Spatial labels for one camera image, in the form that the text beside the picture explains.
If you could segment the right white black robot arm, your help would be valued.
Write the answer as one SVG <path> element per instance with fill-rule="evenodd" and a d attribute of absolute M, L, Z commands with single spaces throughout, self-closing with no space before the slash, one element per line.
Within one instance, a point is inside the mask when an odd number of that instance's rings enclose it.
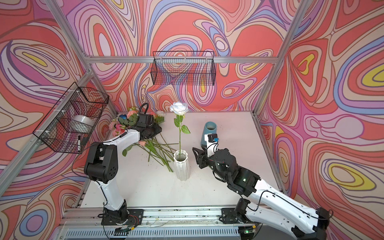
<path fill-rule="evenodd" d="M 193 148 L 200 169 L 209 168 L 214 177 L 238 194 L 235 217 L 243 224 L 266 224 L 296 240 L 325 240 L 332 217 L 324 208 L 305 206 L 273 188 L 254 172 L 238 165 L 228 149 Z"/>

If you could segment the white artificial rose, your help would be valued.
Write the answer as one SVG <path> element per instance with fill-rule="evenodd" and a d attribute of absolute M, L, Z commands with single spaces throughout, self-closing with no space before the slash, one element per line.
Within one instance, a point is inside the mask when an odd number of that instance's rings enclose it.
<path fill-rule="evenodd" d="M 176 102 L 170 106 L 171 112 L 173 112 L 176 117 L 174 118 L 174 124 L 179 130 L 179 150 L 176 156 L 177 161 L 183 161 L 185 157 L 182 157 L 182 133 L 190 134 L 190 130 L 187 126 L 183 124 L 186 113 L 189 111 L 188 104 Z"/>

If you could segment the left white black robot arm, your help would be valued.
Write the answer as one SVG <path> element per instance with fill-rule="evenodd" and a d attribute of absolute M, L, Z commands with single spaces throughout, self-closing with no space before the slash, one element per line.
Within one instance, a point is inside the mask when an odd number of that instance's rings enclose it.
<path fill-rule="evenodd" d="M 115 179 L 119 170 L 118 157 L 126 148 L 139 141 L 151 139 L 161 131 L 153 115 L 139 114 L 138 122 L 131 129 L 124 130 L 108 141 L 96 142 L 90 146 L 84 173 L 91 181 L 96 182 L 105 198 L 103 225 L 125 225 L 130 215 L 127 202 L 121 196 Z"/>

